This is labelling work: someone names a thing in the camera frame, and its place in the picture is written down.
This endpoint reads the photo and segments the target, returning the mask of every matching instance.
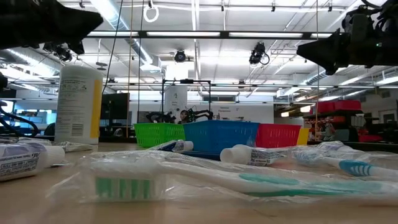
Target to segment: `table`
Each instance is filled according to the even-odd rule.
[[[101,143],[99,151],[136,149],[135,144]],[[91,153],[70,152],[70,162]],[[239,199],[191,198],[144,203],[54,204],[46,190],[68,177],[64,168],[0,183],[0,223],[396,223],[396,203],[327,201],[253,205]]]

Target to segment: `shelf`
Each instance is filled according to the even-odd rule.
[[[337,110],[337,111],[332,111],[332,112],[328,112],[328,113],[322,113],[322,114],[318,114],[318,118],[324,118],[327,116],[352,116],[352,115],[356,115],[356,114],[361,114],[363,113],[360,110]],[[313,115],[308,115],[308,116],[304,116],[305,118],[315,118],[315,114]]]

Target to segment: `ceiling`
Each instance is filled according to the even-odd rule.
[[[80,9],[79,0],[58,0],[67,7]],[[116,6],[120,7],[120,0],[115,1]],[[316,0],[283,0],[275,1],[275,12],[271,12],[273,0],[196,0],[199,2],[199,13],[196,21],[196,30],[250,30],[250,31],[297,31],[297,32],[333,32],[341,25],[341,19],[347,9],[352,10],[353,6],[360,5],[356,0],[334,0],[333,10],[316,12],[304,12],[314,10],[317,6]],[[221,4],[231,10],[221,11]],[[319,0],[320,10],[328,9],[328,0]],[[382,4],[383,0],[372,0],[374,4]],[[133,30],[193,30],[192,22],[192,3],[190,0],[153,0],[155,6],[159,6],[159,17],[154,22],[147,22],[142,19],[142,10],[147,6],[148,0],[123,1],[121,17],[131,21],[132,9],[132,29]],[[97,11],[91,1],[83,1],[84,9]],[[155,16],[154,10],[147,13],[149,18]],[[114,30],[112,26],[104,21],[96,30]],[[79,56],[80,60],[74,58],[65,65],[76,64],[86,67],[98,68],[96,62],[109,64],[110,52],[113,46],[113,39],[84,39],[83,45],[85,54]],[[172,55],[177,50],[184,50],[192,59],[185,62],[189,69],[188,77],[196,79],[194,60],[200,62],[200,78],[211,80],[212,82],[237,83],[243,79],[246,83],[276,83],[276,84],[301,84],[311,75],[317,74],[318,67],[311,61],[306,61],[297,56],[295,51],[297,46],[306,41],[299,40],[237,40],[237,39],[198,39],[200,55],[195,58],[195,43],[193,39],[142,39],[142,47],[150,54],[158,56],[162,60],[162,65],[175,63]],[[249,66],[249,56],[251,50],[258,42],[265,43],[267,51],[270,53],[271,61],[269,65],[257,68]],[[43,50],[34,51],[47,55]],[[49,56],[58,62],[58,58]],[[131,73],[129,74],[129,63],[131,63]],[[144,72],[139,69],[138,56],[131,50],[124,39],[116,39],[114,55],[109,70],[109,77],[116,78],[117,82],[127,82],[130,75],[131,82],[159,82],[162,74]],[[374,67],[366,70],[363,67],[349,67],[341,70],[332,77],[324,78],[320,81],[321,85],[340,85],[350,78],[358,77],[368,73],[379,75],[386,67]],[[28,81],[25,76],[19,80]],[[125,90],[126,86],[111,86],[114,90]]]

